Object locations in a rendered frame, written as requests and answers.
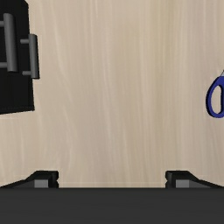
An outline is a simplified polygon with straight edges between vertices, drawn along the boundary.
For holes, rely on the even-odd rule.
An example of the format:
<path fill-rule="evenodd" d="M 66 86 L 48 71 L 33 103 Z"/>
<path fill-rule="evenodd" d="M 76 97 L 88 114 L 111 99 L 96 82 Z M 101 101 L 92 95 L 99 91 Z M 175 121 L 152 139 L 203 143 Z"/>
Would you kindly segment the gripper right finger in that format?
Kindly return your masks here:
<path fill-rule="evenodd" d="M 166 188 L 221 188 L 221 185 L 196 178 L 189 171 L 166 171 L 165 179 Z"/>

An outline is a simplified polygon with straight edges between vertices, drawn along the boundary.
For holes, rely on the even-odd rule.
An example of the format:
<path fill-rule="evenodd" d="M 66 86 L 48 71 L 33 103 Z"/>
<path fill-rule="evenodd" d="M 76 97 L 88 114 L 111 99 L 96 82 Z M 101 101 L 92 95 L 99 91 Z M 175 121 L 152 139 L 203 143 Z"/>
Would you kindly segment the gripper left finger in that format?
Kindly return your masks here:
<path fill-rule="evenodd" d="M 28 178 L 3 185 L 3 188 L 58 188 L 58 178 L 58 171 L 35 171 Z"/>

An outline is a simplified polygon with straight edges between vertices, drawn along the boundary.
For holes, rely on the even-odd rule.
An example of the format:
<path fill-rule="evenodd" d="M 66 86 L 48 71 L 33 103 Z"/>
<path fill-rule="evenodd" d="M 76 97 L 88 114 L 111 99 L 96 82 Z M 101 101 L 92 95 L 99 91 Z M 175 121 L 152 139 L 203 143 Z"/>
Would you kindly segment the blue scissors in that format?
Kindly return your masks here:
<path fill-rule="evenodd" d="M 220 112 L 216 113 L 213 108 L 212 104 L 212 97 L 214 90 L 219 87 L 220 88 Z M 214 118 L 222 118 L 224 117 L 224 70 L 218 76 L 213 83 L 211 84 L 210 88 L 206 92 L 206 111 L 207 113 Z"/>

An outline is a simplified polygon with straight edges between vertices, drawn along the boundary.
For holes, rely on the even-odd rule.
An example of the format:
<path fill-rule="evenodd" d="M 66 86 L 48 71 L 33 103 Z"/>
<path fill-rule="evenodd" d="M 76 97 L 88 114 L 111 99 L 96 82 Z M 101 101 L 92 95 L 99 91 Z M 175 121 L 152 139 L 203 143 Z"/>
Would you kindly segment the cabinet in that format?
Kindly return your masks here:
<path fill-rule="evenodd" d="M 39 79 L 38 36 L 30 33 L 25 0 L 0 0 L 0 115 L 33 111 Z"/>

